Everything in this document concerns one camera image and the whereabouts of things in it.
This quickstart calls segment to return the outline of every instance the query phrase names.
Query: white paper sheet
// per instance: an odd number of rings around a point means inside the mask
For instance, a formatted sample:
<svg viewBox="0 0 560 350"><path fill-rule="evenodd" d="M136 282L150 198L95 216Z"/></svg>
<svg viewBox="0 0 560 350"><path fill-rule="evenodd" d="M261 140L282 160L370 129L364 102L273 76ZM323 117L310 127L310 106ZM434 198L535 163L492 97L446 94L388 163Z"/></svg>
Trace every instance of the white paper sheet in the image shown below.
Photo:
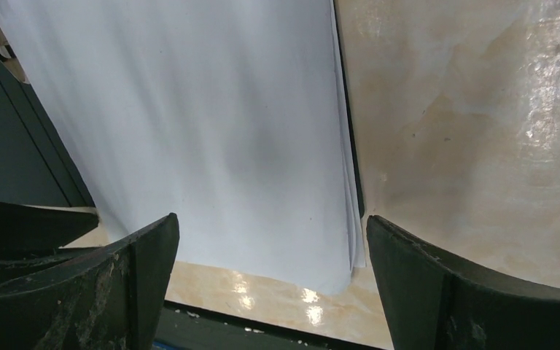
<svg viewBox="0 0 560 350"><path fill-rule="evenodd" d="M332 15L329 0L0 0L112 240L174 211L178 260L323 293L363 265Z"/></svg>

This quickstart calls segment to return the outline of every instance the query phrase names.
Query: dark gray cabinet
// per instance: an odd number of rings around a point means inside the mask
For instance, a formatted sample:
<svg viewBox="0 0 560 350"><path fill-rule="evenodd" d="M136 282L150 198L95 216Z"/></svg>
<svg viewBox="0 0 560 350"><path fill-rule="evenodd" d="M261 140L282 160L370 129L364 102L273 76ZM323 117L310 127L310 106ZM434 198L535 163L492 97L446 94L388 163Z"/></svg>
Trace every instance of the dark gray cabinet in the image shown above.
<svg viewBox="0 0 560 350"><path fill-rule="evenodd" d="M31 86L0 63L0 201L93 206L93 200Z"/></svg>

